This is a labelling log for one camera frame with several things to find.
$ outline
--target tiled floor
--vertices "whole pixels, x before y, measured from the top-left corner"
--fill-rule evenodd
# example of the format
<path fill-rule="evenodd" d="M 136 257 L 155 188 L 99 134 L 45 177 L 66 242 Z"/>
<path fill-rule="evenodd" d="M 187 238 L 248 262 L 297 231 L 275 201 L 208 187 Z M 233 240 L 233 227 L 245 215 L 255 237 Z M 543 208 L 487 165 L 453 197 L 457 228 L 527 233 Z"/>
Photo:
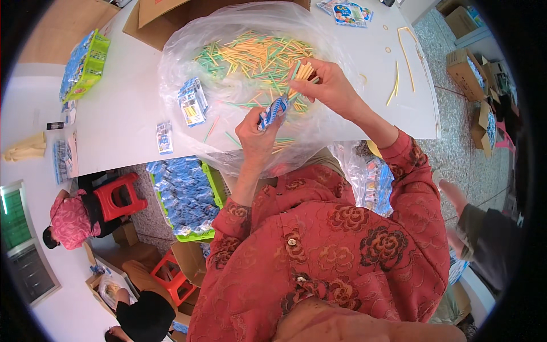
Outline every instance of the tiled floor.
<path fill-rule="evenodd" d="M 429 156 L 431 166 L 440 169 L 448 181 L 458 185 L 471 204 L 482 209 L 501 210 L 508 188 L 510 152 L 495 149 L 491 158 L 486 159 L 482 150 L 475 149 L 469 126 L 478 104 L 469 103 L 446 73 L 446 54 L 456 48 L 456 37 L 435 9 L 415 26 L 415 31 L 431 69 L 443 127 L 441 139 L 419 140 L 418 143 Z M 139 196 L 148 200 L 148 208 L 133 215 L 138 237 L 165 253 L 174 236 L 163 219 L 145 165 L 121 169 L 122 173 L 130 171 L 140 175 L 136 188 Z M 457 224 L 456 212 L 443 194 L 441 211 L 447 227 Z"/>

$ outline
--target plastic crate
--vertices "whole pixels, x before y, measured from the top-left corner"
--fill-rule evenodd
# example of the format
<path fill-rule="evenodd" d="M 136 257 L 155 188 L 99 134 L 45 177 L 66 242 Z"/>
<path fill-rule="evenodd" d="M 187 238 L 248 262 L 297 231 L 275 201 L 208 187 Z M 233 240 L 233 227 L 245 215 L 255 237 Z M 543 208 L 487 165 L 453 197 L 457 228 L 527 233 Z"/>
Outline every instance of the plastic crate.
<path fill-rule="evenodd" d="M 211 189 L 213 190 L 215 204 L 220 209 L 222 209 L 230 193 L 224 183 L 224 180 L 222 179 L 222 176 L 220 175 L 220 172 L 216 169 L 213 169 L 212 167 L 209 167 L 209 165 L 207 165 L 206 163 L 202 163 L 201 169 L 203 170 L 205 175 L 207 175 L 207 179 L 209 180 L 209 184 L 211 185 Z M 154 179 L 154 175 L 152 175 L 151 173 L 150 173 L 150 179 L 152 180 L 152 184 L 156 183 Z M 171 228 L 173 228 L 173 225 L 171 224 L 171 222 L 169 222 L 169 219 L 167 218 L 167 209 L 165 209 L 163 202 L 161 202 L 161 192 L 156 191 L 156 196 L 158 199 L 158 203 L 160 204 L 160 207 L 164 212 L 165 222 L 167 222 L 167 224 L 170 225 Z M 196 233 L 190 233 L 187 236 L 176 235 L 176 238 L 180 242 L 210 240 L 214 238 L 214 230 L 211 229 L 210 231 L 200 235 Z"/>
<path fill-rule="evenodd" d="M 88 53 L 85 57 L 82 76 L 76 84 L 72 86 L 70 92 L 62 102 L 81 98 L 102 78 L 104 62 L 106 61 L 109 46 L 110 39 L 106 38 L 95 29 Z"/>

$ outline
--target hair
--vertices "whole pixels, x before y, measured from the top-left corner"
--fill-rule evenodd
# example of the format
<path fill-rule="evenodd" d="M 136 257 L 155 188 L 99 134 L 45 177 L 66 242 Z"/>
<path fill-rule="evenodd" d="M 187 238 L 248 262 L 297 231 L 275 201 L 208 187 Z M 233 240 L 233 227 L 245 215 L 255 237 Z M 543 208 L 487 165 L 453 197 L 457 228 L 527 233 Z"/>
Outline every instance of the hair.
<path fill-rule="evenodd" d="M 53 240 L 53 237 L 51 237 L 51 226 L 47 227 L 44 230 L 44 233 L 42 234 L 42 239 L 44 240 L 45 245 L 52 250 L 53 248 L 57 247 L 59 243 L 55 240 Z"/>
<path fill-rule="evenodd" d="M 106 342 L 124 342 L 123 340 L 121 340 L 119 337 L 116 337 L 112 334 L 110 334 L 110 330 L 107 330 L 105 333 L 104 333 L 104 340 Z"/>

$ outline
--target orange plastic stool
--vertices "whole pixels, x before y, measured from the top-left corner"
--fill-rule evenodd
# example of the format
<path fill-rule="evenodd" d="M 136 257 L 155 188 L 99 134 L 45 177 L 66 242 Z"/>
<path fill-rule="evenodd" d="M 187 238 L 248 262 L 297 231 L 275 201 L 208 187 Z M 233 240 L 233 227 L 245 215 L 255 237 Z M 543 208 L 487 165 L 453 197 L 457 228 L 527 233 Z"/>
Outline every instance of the orange plastic stool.
<path fill-rule="evenodd" d="M 190 284 L 184 274 L 181 271 L 177 270 L 170 270 L 171 275 L 173 276 L 173 280 L 171 281 L 165 281 L 162 278 L 159 278 L 156 276 L 156 273 L 160 270 L 160 268 L 165 265 L 166 267 L 169 267 L 167 265 L 167 262 L 171 261 L 174 264 L 177 264 L 177 260 L 173 256 L 173 252 L 169 250 L 167 254 L 163 257 L 163 259 L 160 261 L 160 263 L 150 272 L 152 277 L 156 279 L 158 283 L 160 283 L 165 289 L 169 292 L 171 295 L 171 298 L 173 298 L 175 304 L 177 306 L 181 305 L 182 302 L 184 302 L 196 289 L 197 286 Z M 180 288 L 186 289 L 185 292 L 182 293 L 182 297 L 178 295 L 178 290 Z"/>
<path fill-rule="evenodd" d="M 137 179 L 138 174 L 136 172 L 132 172 L 125 176 L 118 177 L 118 179 L 114 182 L 108 183 L 93 192 L 99 198 L 99 202 L 101 202 L 101 209 L 105 222 L 123 215 L 132 215 L 148 206 L 147 200 L 141 200 L 137 197 L 137 193 L 133 187 L 133 182 Z M 117 192 L 122 186 L 127 187 L 131 204 L 124 207 L 119 207 L 112 201 L 112 192 L 114 192 L 115 196 L 118 198 L 119 195 Z"/>

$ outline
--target person in pink shirt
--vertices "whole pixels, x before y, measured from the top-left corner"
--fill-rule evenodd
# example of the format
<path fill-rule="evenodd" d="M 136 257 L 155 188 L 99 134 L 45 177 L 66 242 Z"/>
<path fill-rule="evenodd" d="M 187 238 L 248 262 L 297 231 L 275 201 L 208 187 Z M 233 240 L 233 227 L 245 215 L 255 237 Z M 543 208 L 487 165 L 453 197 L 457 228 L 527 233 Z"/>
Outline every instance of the person in pink shirt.
<path fill-rule="evenodd" d="M 105 237 L 127 221 L 121 216 L 105 222 L 101 203 L 95 194 L 78 190 L 76 196 L 61 190 L 50 210 L 51 223 L 42 239 L 49 249 L 63 245 L 69 251 L 82 246 L 89 236 Z"/>

